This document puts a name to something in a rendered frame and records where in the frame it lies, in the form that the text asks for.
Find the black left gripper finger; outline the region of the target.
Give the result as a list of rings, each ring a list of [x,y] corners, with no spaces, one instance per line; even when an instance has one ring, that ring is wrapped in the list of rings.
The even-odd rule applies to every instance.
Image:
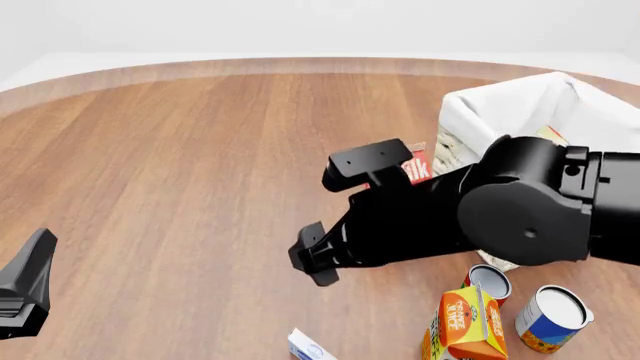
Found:
[[[49,279],[57,241],[47,228],[32,234],[16,256],[0,269],[0,301],[22,301],[50,310]]]

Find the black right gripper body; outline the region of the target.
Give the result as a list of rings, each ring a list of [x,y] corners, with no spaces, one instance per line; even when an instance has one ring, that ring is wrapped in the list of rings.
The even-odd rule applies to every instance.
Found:
[[[337,269],[350,264],[340,227],[326,231],[321,222],[303,227],[288,254],[294,269],[304,272],[318,287],[339,281]]]

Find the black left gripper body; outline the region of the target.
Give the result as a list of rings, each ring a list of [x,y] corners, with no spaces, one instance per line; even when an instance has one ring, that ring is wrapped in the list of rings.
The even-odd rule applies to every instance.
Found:
[[[0,339],[35,337],[50,311],[47,290],[35,295],[0,289]]]

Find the white and blue cream cheese box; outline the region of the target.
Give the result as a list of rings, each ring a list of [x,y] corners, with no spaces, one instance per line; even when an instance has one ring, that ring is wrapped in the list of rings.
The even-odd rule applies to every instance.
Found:
[[[287,340],[290,353],[299,360],[338,360],[297,328],[289,333]]]

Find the wicker basket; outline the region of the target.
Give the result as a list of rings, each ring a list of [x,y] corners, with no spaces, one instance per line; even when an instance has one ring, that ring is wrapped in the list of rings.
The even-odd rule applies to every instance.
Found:
[[[640,266],[640,153],[508,134],[477,161],[461,148],[439,124],[433,169],[454,182],[454,215],[486,260]]]

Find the white cloth basket liner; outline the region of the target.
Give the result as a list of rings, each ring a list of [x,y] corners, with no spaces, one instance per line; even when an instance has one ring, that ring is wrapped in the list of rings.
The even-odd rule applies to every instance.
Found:
[[[439,124],[472,161],[505,134],[536,137],[546,125],[568,146],[640,153],[640,108],[561,72],[451,92]]]

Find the cream box with red print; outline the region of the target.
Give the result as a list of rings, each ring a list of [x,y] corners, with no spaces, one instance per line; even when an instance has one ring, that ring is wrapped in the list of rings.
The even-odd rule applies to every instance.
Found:
[[[549,125],[539,128],[535,132],[535,136],[545,140],[550,140],[552,143],[558,146],[569,145],[568,140],[566,140],[561,134],[559,134],[554,128]]]

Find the red milk carton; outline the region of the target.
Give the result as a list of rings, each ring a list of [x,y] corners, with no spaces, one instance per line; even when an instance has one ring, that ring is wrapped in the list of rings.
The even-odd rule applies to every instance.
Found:
[[[425,142],[406,145],[399,139],[384,140],[369,144],[363,153],[369,187],[416,185],[433,177]]]

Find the orange juice carton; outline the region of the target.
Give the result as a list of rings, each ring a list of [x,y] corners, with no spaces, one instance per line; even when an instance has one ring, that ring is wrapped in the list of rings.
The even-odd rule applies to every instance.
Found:
[[[422,360],[508,360],[498,302],[478,286],[443,293],[421,353]]]

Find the red tin can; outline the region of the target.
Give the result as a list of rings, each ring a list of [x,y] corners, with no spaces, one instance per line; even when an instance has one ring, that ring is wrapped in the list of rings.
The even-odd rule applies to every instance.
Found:
[[[469,269],[461,287],[470,286],[482,287],[497,301],[499,307],[504,305],[512,293],[512,285],[506,275],[495,266],[486,264],[476,264]]]

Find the blue and yellow tin can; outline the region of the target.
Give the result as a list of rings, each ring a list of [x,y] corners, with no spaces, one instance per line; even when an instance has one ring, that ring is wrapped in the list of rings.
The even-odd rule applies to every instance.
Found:
[[[544,285],[517,315],[515,329],[528,347],[551,354],[593,321],[593,312],[575,293],[557,285]]]

